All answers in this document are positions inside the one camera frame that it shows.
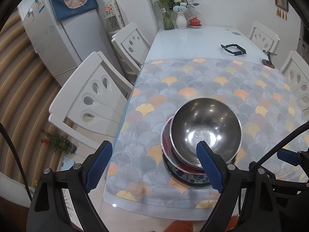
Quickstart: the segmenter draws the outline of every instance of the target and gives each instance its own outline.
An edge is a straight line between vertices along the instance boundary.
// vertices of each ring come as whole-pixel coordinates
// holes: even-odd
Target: white vase
[[[185,18],[185,16],[183,15],[183,12],[177,12],[177,19],[176,19],[176,25],[178,27],[178,29],[186,29],[187,27],[187,20]]]

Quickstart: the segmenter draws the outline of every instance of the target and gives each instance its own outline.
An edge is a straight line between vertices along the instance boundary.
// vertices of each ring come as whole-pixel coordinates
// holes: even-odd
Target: blue flower
[[[182,6],[182,5],[181,6],[176,5],[176,6],[173,7],[173,10],[175,12],[186,12],[187,8],[185,6]]]

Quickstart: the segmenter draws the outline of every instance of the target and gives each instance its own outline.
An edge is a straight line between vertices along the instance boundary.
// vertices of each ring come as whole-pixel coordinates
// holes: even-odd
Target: small metal figurine
[[[271,55],[277,55],[277,54],[272,53],[272,52],[269,52],[269,51],[265,51],[265,50],[263,50],[263,53],[264,53],[265,55],[267,55],[267,57],[268,57],[268,60],[266,60],[266,59],[263,59],[263,60],[262,60],[263,65],[266,65],[266,66],[268,66],[268,67],[274,69],[275,66],[274,66],[274,64],[271,62],[270,56],[271,56]]]

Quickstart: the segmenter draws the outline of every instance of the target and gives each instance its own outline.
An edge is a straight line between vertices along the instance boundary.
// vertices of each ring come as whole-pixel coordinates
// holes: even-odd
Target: glass vase
[[[163,25],[166,31],[174,29],[173,21],[171,18],[170,1],[159,2],[162,11]]]

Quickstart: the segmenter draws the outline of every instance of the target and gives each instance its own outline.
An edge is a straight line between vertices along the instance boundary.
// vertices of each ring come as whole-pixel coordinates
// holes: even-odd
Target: stainless steel bowl
[[[224,103],[210,98],[193,99],[178,109],[170,137],[176,155],[187,165],[201,169],[196,145],[204,140],[225,162],[237,154],[242,129],[239,119]]]

